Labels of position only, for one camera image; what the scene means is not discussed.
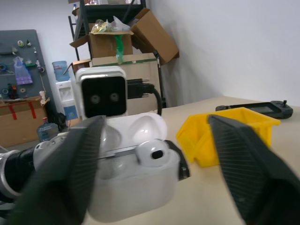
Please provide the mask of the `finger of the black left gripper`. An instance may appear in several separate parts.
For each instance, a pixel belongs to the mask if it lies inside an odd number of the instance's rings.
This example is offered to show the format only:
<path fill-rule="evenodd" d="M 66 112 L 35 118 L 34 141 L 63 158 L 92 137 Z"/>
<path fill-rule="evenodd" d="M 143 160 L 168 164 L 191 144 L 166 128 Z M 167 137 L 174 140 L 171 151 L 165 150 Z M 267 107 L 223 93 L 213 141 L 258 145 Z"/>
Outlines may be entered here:
<path fill-rule="evenodd" d="M 178 173 L 178 178 L 179 180 L 185 180 L 190 177 L 190 171 L 188 167 L 188 163 L 185 159 L 185 156 L 180 148 L 178 148 L 172 141 L 170 140 L 165 140 L 167 145 L 169 146 L 170 149 L 175 151 L 179 157 L 180 157 L 180 162 L 179 162 L 179 173 Z"/>

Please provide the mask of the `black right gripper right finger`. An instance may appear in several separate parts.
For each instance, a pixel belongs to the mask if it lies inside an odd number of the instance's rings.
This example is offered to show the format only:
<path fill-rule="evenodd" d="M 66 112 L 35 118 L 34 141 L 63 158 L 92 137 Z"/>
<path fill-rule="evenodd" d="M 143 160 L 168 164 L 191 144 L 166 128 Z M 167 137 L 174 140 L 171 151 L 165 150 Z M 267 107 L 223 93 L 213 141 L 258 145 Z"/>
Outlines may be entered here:
<path fill-rule="evenodd" d="M 237 120 L 209 115 L 221 171 L 247 225 L 298 225 L 300 180 L 259 135 Z"/>

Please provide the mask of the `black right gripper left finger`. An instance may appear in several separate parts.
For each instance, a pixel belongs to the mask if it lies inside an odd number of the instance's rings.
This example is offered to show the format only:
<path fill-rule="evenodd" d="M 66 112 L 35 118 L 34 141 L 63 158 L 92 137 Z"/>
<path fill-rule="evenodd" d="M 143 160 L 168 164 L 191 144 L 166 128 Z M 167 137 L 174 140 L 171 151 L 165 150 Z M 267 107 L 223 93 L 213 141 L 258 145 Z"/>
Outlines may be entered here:
<path fill-rule="evenodd" d="M 95 183 L 103 116 L 49 141 L 43 149 L 7 153 L 9 225 L 80 225 Z"/>

